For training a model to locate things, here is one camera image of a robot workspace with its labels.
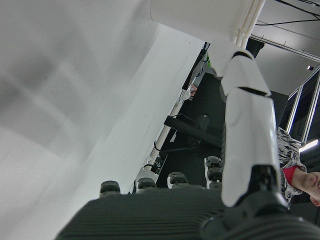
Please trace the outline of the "right robot hand white grey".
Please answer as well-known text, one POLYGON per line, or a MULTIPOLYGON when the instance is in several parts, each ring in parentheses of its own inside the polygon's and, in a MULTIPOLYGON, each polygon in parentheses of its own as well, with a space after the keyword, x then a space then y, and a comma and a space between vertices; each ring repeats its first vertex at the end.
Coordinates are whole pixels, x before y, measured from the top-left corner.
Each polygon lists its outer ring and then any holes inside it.
POLYGON ((275 110, 247 50, 227 61, 222 191, 147 188, 88 202, 59 240, 317 240, 320 229, 291 215, 280 193, 275 110))

